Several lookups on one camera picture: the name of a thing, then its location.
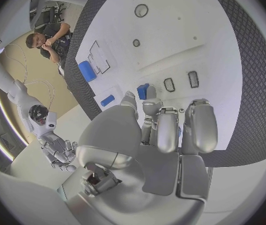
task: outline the cable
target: cable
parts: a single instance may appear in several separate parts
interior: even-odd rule
[[[5,51],[5,55],[6,55],[7,58],[9,58],[9,59],[11,59],[11,60],[14,60],[14,61],[18,62],[18,63],[20,63],[20,64],[23,66],[23,68],[24,68],[24,70],[25,70],[25,75],[24,75],[23,83],[25,83],[26,80],[27,80],[27,76],[28,76],[28,70],[27,70],[27,62],[26,62],[26,57],[25,57],[24,51],[23,51],[23,49],[21,48],[21,46],[19,46],[19,45],[17,45],[17,44],[13,44],[13,43],[11,44],[11,43],[10,43],[10,44],[8,44],[8,45],[15,45],[15,46],[18,46],[18,47],[21,49],[21,51],[22,51],[22,55],[23,55],[23,58],[24,58],[25,66],[24,66],[20,61],[18,61],[18,60],[16,60],[16,59],[13,59],[13,58],[9,57],[9,56],[7,55],[7,53],[6,53],[6,49],[4,50],[4,51]]]
[[[51,85],[51,87],[53,89],[53,96],[51,96],[51,94],[50,94],[50,88],[49,88],[48,84],[45,83],[45,82],[43,82],[43,81],[39,81],[39,80],[47,81]],[[53,100],[55,98],[55,88],[54,88],[54,86],[48,80],[46,80],[44,78],[37,78],[37,79],[35,79],[35,80],[31,81],[31,82],[26,82],[24,84],[25,85],[29,85],[29,84],[34,84],[34,83],[42,83],[42,84],[45,84],[47,86],[48,94],[49,94],[49,99],[50,99],[50,103],[49,103],[49,106],[48,106],[48,110],[49,110],[50,109],[50,106],[52,105],[52,102],[53,102]]]

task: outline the man's hand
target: man's hand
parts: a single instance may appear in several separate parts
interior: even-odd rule
[[[52,50],[51,46],[49,46],[49,45],[46,45],[46,43],[45,43],[45,44],[43,44],[41,47],[42,47],[44,50],[47,50],[47,51],[50,51],[50,50]]]
[[[55,39],[54,37],[49,38],[48,40],[45,41],[45,45],[47,46],[52,46],[52,44],[56,41],[57,39]]]

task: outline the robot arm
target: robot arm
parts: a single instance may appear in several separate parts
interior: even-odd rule
[[[48,111],[38,99],[28,95],[27,87],[20,81],[14,80],[1,65],[0,89],[17,105],[23,125],[36,135],[41,143],[42,152],[52,167],[73,172],[76,167],[69,164],[75,158],[77,144],[64,141],[53,132],[56,128],[56,113]]]

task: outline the floor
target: floor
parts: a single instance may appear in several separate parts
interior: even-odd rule
[[[78,18],[83,9],[82,6],[64,3],[66,9],[63,11],[62,18],[64,18],[64,22],[70,24],[70,30],[73,32]],[[66,112],[75,107],[78,103],[71,94],[71,92],[67,89],[67,84],[62,76],[58,74],[56,64],[53,64],[48,59],[43,58],[39,54],[39,50],[37,49],[28,49],[25,45],[25,39],[29,33],[22,35],[17,38],[15,41],[11,42],[12,44],[17,44],[21,46],[24,50],[27,60],[27,69],[28,69],[28,77],[27,82],[32,82],[35,79],[46,79],[55,87],[55,97],[51,105],[51,111],[57,113],[57,117],[61,117]],[[24,63],[21,50],[17,46],[7,46],[6,53],[9,57],[19,60]],[[8,59],[5,56],[5,53],[0,55],[0,61],[5,69],[13,76],[14,79],[18,79],[23,81],[24,70],[20,68],[20,65],[15,61]],[[49,106],[49,94],[48,89],[42,83],[35,83],[27,85],[28,93],[31,96],[36,97],[40,100],[45,106]],[[17,108],[14,104],[12,104],[7,95],[3,92],[0,92],[0,98],[2,100],[3,106],[8,114],[11,122],[20,133],[20,135],[28,142],[31,143],[35,139],[35,135],[28,132],[23,126],[17,112]]]

